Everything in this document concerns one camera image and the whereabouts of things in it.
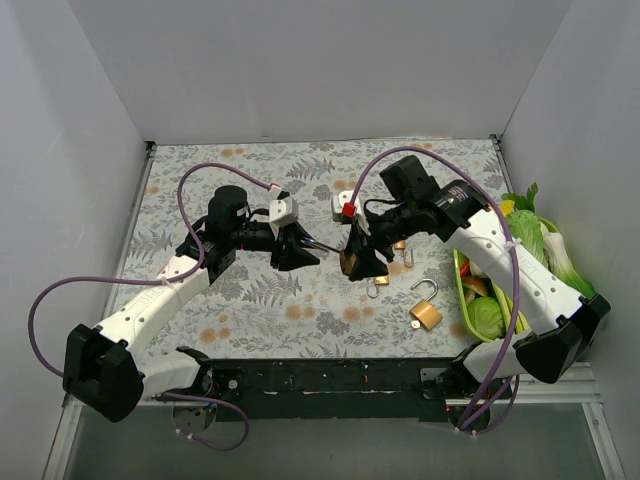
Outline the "large brass padlock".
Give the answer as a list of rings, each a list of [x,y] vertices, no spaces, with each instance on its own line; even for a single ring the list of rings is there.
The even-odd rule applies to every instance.
[[[337,248],[322,244],[312,238],[304,238],[302,242],[309,248],[338,254],[342,273],[346,276],[349,276],[352,273],[355,263],[355,257],[352,253],[345,252],[344,250],[338,250]]]
[[[431,303],[431,300],[438,293],[438,284],[435,280],[423,278],[416,281],[410,289],[414,291],[421,285],[429,285],[431,287],[431,294],[426,299],[422,299],[416,303],[409,310],[409,315],[411,316],[411,322],[414,320],[420,322],[419,329],[432,330],[442,321],[441,313]]]

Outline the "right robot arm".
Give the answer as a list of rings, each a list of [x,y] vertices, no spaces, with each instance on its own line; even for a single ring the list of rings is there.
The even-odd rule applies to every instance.
[[[529,323],[523,333],[461,353],[452,365],[454,389],[471,398],[489,380],[519,374],[556,382],[591,346],[609,303],[599,294],[583,295],[529,253],[476,183],[459,178],[441,187],[416,150],[409,151],[380,174],[397,203],[391,209],[366,212],[357,191],[333,196],[334,220],[351,227],[340,260],[344,275],[352,281],[385,275],[396,242],[420,232],[436,235],[472,260]]]

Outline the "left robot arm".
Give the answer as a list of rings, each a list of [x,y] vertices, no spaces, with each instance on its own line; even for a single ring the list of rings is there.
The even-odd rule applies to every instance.
[[[77,326],[68,336],[64,390],[111,422],[128,416],[145,397],[176,390],[193,400],[213,388],[208,357],[190,347],[152,359],[156,334],[195,296],[207,290],[236,259],[238,250],[268,252],[283,272],[318,264],[305,250],[308,233],[298,222],[298,205],[281,193],[265,210],[267,221],[251,219],[247,193],[218,188],[205,216],[192,224],[158,284],[140,291],[94,327]]]

